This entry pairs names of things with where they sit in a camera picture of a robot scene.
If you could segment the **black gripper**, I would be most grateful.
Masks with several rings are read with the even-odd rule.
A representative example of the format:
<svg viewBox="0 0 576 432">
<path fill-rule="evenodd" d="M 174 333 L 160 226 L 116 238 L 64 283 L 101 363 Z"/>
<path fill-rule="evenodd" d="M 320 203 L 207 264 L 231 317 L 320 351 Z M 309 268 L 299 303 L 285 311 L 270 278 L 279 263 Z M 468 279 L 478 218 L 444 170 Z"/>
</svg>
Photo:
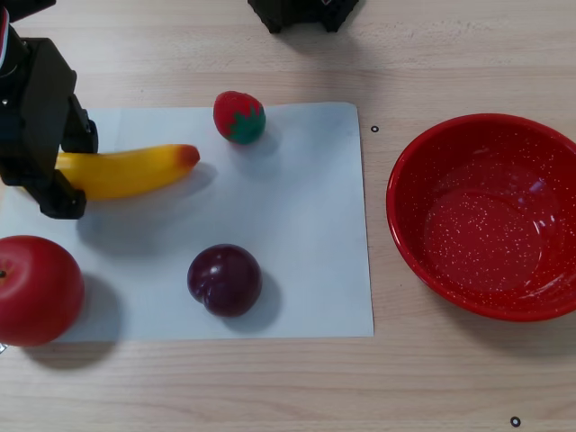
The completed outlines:
<svg viewBox="0 0 576 432">
<path fill-rule="evenodd" d="M 28 39 L 22 61 L 1 74 L 1 177 L 24 185 L 55 220 L 79 220 L 86 209 L 85 192 L 54 170 L 60 143 L 67 153 L 98 152 L 96 125 L 73 94 L 76 81 L 50 39 Z"/>
</svg>

